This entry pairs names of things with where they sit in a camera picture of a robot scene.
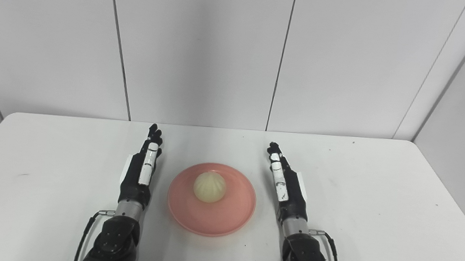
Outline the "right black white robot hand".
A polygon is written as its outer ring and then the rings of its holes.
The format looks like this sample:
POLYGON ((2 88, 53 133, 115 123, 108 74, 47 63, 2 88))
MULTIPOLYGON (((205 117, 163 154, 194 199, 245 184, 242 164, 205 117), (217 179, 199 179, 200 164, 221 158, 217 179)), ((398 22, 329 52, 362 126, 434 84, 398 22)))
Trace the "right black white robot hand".
POLYGON ((269 154, 270 170, 278 199, 278 220, 280 223, 290 218, 307 221, 307 204, 297 173, 291 168, 276 142, 271 142, 266 151, 269 154))

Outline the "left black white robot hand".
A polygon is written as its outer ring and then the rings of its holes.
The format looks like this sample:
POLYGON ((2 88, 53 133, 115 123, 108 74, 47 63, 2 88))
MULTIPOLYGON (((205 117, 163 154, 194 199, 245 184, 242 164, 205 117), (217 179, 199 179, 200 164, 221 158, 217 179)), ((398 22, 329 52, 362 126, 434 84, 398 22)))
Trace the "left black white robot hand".
POLYGON ((141 150, 132 155, 126 175, 120 184, 118 202, 137 202, 146 209, 151 201, 149 185, 156 171, 157 159, 162 154, 162 131, 154 123, 141 150))

